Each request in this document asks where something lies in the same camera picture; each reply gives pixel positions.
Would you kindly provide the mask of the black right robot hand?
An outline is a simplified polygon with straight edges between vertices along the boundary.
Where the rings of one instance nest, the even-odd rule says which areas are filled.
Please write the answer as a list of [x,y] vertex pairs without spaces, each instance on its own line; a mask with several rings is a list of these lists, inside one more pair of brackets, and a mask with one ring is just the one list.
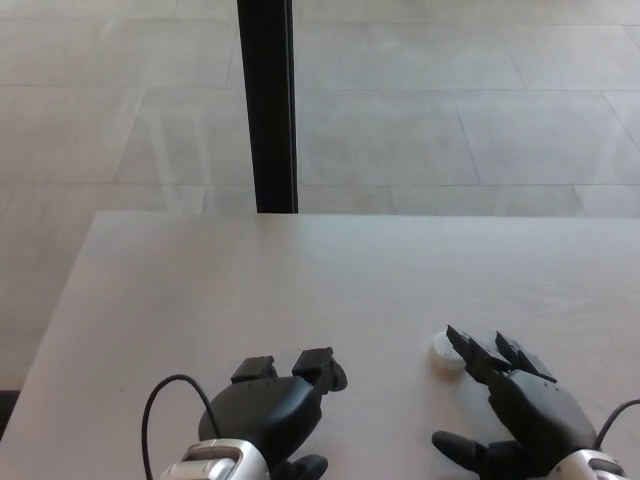
[[512,438],[484,445],[436,431],[431,442],[442,455],[481,479],[534,479],[594,446],[594,426],[538,357],[500,332],[492,347],[452,326],[446,336],[465,371],[488,388],[488,402]]

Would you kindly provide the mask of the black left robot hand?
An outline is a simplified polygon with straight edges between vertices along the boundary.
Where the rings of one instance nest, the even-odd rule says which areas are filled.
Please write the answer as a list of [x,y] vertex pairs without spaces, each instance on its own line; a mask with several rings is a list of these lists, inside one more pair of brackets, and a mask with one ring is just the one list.
[[203,413],[199,439],[250,442],[266,460],[273,479],[319,479],[328,468],[325,457],[290,457],[320,422],[322,398],[347,385],[330,347],[304,350],[289,376],[277,374],[271,356],[247,358]]

